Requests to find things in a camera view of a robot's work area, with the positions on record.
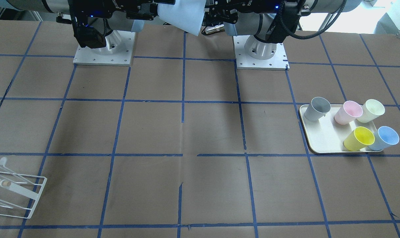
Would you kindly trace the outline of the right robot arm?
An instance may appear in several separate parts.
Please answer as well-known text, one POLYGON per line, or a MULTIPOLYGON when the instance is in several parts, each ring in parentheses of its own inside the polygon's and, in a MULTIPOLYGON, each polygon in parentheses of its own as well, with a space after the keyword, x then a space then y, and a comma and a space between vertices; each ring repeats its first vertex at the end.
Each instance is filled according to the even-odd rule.
POLYGON ((106 47, 113 30, 140 32, 158 16, 158 6, 174 0, 0 0, 0 7, 17 11, 55 13, 56 22, 71 24, 81 47, 106 47))

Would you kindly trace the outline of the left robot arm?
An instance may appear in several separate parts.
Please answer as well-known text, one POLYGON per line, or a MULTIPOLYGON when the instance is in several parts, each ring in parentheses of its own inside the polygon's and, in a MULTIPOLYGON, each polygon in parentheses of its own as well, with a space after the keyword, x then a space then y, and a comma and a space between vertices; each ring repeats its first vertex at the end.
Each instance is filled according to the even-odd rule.
POLYGON ((263 45, 275 47, 288 37, 315 38, 328 30, 342 12, 350 12, 360 0, 208 0, 203 26, 223 24, 229 36, 249 36, 263 45), (329 13, 334 18, 316 33, 296 34, 301 17, 311 13, 329 13))

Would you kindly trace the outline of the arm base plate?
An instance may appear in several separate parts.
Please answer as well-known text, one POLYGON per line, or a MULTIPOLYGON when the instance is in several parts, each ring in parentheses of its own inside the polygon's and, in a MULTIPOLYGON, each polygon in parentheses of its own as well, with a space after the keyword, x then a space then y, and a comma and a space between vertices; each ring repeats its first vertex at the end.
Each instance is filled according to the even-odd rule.
POLYGON ((254 36, 233 36, 238 69, 288 70, 283 43, 263 43, 254 36))
POLYGON ((135 32, 114 30, 106 36, 106 47, 78 47, 73 63, 94 66, 130 66, 135 44, 135 32))

